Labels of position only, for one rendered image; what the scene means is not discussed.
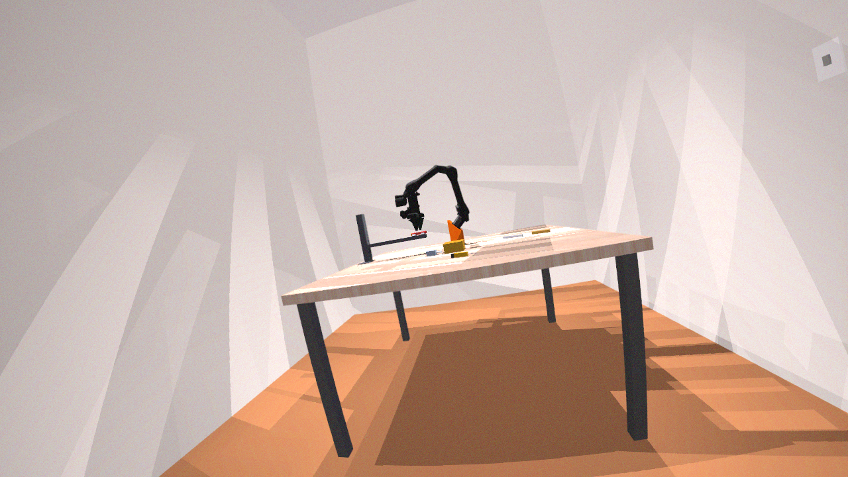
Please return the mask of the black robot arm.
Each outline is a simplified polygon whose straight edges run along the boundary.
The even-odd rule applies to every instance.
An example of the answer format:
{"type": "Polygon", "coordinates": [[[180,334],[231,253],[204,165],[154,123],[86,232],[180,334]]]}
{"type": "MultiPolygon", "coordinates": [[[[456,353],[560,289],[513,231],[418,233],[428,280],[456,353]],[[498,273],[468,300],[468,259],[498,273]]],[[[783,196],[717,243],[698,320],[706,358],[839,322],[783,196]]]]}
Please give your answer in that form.
{"type": "MultiPolygon", "coordinates": [[[[453,167],[451,165],[449,165],[449,166],[435,165],[429,171],[427,171],[425,174],[420,176],[420,178],[418,178],[414,181],[408,182],[408,184],[406,184],[405,192],[403,192],[403,194],[395,194],[395,205],[396,205],[396,207],[405,206],[405,205],[407,205],[407,200],[408,200],[409,205],[411,205],[411,203],[418,203],[416,195],[420,195],[420,193],[416,192],[416,190],[418,190],[418,188],[420,188],[420,186],[422,184],[424,184],[424,182],[431,179],[432,176],[435,176],[437,173],[447,174],[449,181],[451,182],[451,184],[453,186],[454,194],[456,196],[456,201],[457,201],[457,205],[455,205],[455,207],[456,207],[456,211],[458,212],[457,213],[458,217],[453,221],[452,224],[454,226],[456,226],[458,229],[460,229],[463,226],[465,221],[469,221],[470,210],[469,210],[468,206],[466,205],[466,203],[464,202],[464,198],[462,196],[460,186],[458,186],[458,178],[457,178],[456,167],[453,167]]],[[[407,207],[406,211],[400,211],[400,217],[402,217],[403,219],[407,218],[407,214],[411,214],[411,210],[408,207],[407,207]]]]}

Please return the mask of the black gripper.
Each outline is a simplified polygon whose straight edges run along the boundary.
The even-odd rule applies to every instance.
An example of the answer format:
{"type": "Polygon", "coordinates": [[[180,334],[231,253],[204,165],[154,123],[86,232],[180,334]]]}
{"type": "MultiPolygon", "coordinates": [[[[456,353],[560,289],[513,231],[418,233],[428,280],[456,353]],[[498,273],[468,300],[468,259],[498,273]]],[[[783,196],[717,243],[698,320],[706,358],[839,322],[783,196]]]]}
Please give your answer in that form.
{"type": "Polygon", "coordinates": [[[420,205],[418,203],[411,203],[408,208],[411,210],[411,214],[407,214],[408,221],[412,222],[416,231],[418,231],[418,227],[421,230],[424,214],[420,212],[420,205]]]}

